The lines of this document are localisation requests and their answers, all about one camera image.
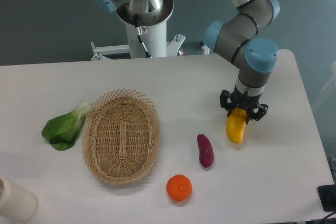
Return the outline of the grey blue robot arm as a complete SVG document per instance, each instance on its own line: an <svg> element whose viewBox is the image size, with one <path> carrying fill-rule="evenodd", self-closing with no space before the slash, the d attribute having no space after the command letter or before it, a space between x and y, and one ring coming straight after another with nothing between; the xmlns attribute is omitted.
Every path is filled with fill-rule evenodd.
<svg viewBox="0 0 336 224"><path fill-rule="evenodd" d="M173 0L95 0L106 12L116 12L127 28L133 58L166 57L166 21ZM229 22L212 22L203 42L207 48L239 70L233 91L222 91L220 105L231 118L237 110L245 123L258 121L268 111L259 103L268 78L278 59L278 47L270 39L258 37L278 16L277 0L232 0L238 13Z"/></svg>

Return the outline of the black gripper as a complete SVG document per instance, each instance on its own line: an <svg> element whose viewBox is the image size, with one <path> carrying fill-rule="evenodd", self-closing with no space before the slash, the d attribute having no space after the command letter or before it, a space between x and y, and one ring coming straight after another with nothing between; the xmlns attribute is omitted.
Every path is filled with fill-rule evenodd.
<svg viewBox="0 0 336 224"><path fill-rule="evenodd" d="M259 121L268 112L269 106L267 104L259 103L260 95L249 96L247 91L240 93L234 90L230 93L227 90L222 90L219 100L220 107L225 109L227 117L231 115L235 108L240 108L246 111L246 124L250 120Z"/></svg>

